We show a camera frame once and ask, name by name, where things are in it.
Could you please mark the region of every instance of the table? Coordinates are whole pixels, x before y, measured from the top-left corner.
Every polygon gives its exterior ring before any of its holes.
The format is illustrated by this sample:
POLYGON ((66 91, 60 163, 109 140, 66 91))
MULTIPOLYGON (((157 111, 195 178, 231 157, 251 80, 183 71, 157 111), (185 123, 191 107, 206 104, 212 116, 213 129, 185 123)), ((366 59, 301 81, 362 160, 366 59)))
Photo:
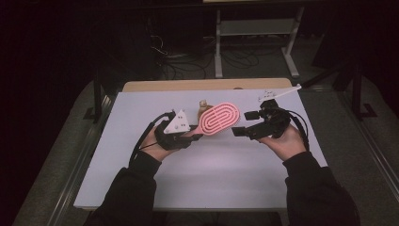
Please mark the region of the table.
MULTIPOLYGON (((130 82, 109 116, 74 206, 86 210, 103 201, 115 175, 127 167, 139 136, 150 121, 172 107, 184 108, 190 123, 198 102, 236 104, 241 114, 258 110, 264 89, 287 88, 288 79, 216 79, 130 82)), ((297 92, 277 99, 279 106, 302 115, 309 126, 311 151, 321 166, 326 160, 297 92)), ((244 116, 237 126, 250 126, 244 116)), ((202 137, 164 160, 155 175, 154 210, 276 210, 286 208, 285 167, 263 144, 234 137, 226 130, 202 137)))

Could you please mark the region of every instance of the sleeve cuff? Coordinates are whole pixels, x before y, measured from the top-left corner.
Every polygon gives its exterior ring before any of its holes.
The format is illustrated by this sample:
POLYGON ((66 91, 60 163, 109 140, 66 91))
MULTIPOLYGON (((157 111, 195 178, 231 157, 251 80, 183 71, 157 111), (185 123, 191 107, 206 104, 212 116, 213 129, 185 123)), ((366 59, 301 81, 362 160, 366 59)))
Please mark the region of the sleeve cuff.
POLYGON ((137 152, 137 156, 129 169, 153 177, 160 166, 161 162, 157 161, 151 155, 144 152, 137 152))
POLYGON ((320 169, 319 163, 313 157, 311 152, 296 154, 285 160, 282 165, 287 169, 288 176, 320 169))

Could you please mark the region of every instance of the person's right hand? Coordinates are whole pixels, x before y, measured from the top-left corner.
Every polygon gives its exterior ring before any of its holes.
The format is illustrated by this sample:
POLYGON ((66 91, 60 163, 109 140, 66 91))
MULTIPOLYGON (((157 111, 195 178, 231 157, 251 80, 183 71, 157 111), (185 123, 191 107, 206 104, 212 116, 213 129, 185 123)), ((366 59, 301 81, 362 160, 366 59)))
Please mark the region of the person's right hand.
POLYGON ((258 139, 258 141, 267 145, 282 161, 285 161, 298 153, 306 152, 299 131, 291 124, 287 127, 281 137, 262 137, 258 139))

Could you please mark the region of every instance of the pink paddle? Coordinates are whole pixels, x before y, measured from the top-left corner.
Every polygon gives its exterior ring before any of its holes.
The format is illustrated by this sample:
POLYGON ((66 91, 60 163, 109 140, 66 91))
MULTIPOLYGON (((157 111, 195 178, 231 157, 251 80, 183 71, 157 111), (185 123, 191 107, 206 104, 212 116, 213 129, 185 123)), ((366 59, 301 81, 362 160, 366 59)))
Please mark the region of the pink paddle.
POLYGON ((211 136, 235 125, 239 120, 240 111, 235 105, 231 103, 215 105, 203 112, 199 118, 198 127, 184 136, 191 137, 195 134, 211 136))

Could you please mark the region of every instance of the human hand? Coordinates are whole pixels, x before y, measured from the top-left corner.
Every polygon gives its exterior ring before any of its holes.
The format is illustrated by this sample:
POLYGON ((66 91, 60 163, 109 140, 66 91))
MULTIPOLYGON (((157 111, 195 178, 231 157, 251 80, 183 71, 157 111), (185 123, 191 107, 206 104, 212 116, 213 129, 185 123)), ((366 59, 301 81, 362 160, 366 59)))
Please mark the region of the human hand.
POLYGON ((282 161, 306 151, 299 131, 291 124, 281 137, 262 137, 258 141, 267 145, 282 161))
POLYGON ((144 138, 143 142, 140 145, 140 151, 151 155, 153 158, 162 162, 168 155, 178 151, 178 150, 170 150, 167 151, 163 149, 156 141, 155 137, 155 129, 156 126, 151 129, 149 134, 144 138))

